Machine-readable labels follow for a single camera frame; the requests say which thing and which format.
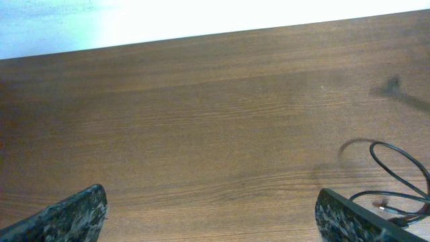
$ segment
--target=speckled black object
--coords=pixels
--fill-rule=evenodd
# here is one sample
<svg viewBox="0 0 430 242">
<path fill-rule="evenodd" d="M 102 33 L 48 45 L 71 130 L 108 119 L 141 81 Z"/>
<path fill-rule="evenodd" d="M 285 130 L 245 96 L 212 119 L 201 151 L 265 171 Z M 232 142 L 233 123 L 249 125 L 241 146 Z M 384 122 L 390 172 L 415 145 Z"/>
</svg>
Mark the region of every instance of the speckled black object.
<svg viewBox="0 0 430 242">
<path fill-rule="evenodd" d="M 108 207 L 101 185 L 91 187 L 0 230 L 0 242 L 84 241 L 99 237 Z"/>
<path fill-rule="evenodd" d="M 425 241 L 330 189 L 322 189 L 315 219 L 324 241 Z"/>
</svg>

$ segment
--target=wood grain surface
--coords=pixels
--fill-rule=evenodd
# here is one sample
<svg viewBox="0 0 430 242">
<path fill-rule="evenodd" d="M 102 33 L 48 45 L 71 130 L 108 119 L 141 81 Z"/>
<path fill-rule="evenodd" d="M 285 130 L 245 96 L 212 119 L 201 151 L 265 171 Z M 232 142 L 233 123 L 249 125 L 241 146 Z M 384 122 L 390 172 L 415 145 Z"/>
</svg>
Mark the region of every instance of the wood grain surface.
<svg viewBox="0 0 430 242">
<path fill-rule="evenodd" d="M 1 60 L 0 227 L 99 183 L 100 241 L 318 241 L 321 188 L 413 194 L 360 138 L 430 168 L 428 106 L 372 92 L 399 75 L 430 103 L 429 22 L 416 11 Z M 425 190 L 411 163 L 377 152 Z M 382 199 L 357 203 L 388 218 Z M 429 240 L 430 219 L 408 231 Z"/>
</svg>

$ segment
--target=white wall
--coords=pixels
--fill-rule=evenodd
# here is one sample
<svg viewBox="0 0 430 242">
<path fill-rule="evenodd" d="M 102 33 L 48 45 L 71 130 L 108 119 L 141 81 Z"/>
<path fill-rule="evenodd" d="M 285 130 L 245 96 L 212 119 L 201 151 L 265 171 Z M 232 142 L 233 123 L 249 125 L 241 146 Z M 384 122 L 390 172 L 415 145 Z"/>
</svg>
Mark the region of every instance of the white wall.
<svg viewBox="0 0 430 242">
<path fill-rule="evenodd" d="M 0 0 L 0 58 L 430 8 L 430 0 Z"/>
</svg>

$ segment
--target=brown wooden tabletop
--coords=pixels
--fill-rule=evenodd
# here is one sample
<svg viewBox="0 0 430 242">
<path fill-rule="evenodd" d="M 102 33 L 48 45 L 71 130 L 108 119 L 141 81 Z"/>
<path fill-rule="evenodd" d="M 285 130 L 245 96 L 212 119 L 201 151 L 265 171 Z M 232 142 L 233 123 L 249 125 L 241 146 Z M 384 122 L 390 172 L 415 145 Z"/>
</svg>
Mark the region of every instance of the brown wooden tabletop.
<svg viewBox="0 0 430 242">
<path fill-rule="evenodd" d="M 414 11 L 0 60 L 0 227 L 102 184 L 100 241 L 318 241 L 321 188 L 413 194 L 360 138 L 430 168 L 429 23 Z M 408 99 L 374 91 L 395 75 Z M 357 203 L 391 217 L 382 199 Z M 408 231 L 430 240 L 430 219 Z"/>
</svg>

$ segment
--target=cable connector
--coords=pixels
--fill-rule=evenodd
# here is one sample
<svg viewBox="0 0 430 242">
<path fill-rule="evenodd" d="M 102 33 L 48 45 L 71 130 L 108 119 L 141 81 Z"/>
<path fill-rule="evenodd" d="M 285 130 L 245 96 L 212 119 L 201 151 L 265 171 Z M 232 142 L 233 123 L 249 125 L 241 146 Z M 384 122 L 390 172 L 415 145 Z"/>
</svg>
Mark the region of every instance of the cable connector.
<svg viewBox="0 0 430 242">
<path fill-rule="evenodd" d="M 397 209 L 397 208 L 393 208 L 390 206 L 380 206 L 379 209 L 384 210 L 385 212 L 390 212 L 392 214 L 403 214 L 404 212 Z"/>
<path fill-rule="evenodd" d="M 402 228 L 402 229 L 407 229 L 409 228 L 409 224 L 407 219 L 403 218 L 403 217 L 396 217 L 396 218 L 390 218 L 388 219 L 388 222 L 392 222 L 394 223 L 396 226 Z"/>
</svg>

